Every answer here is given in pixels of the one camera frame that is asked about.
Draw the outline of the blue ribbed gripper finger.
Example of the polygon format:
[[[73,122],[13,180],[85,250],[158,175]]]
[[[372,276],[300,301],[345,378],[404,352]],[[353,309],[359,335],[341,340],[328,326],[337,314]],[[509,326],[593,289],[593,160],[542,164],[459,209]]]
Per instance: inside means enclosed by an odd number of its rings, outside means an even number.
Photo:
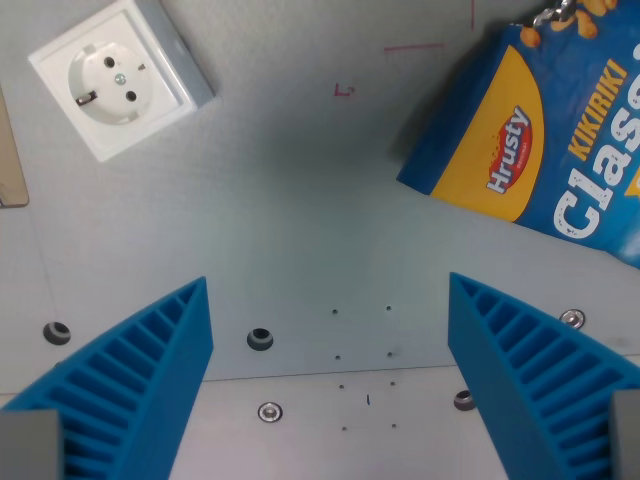
[[[449,277],[448,346],[511,479],[610,479],[609,410],[639,368],[531,305]]]
[[[59,414],[66,479],[167,479],[212,352],[200,277],[80,348],[4,409]]]

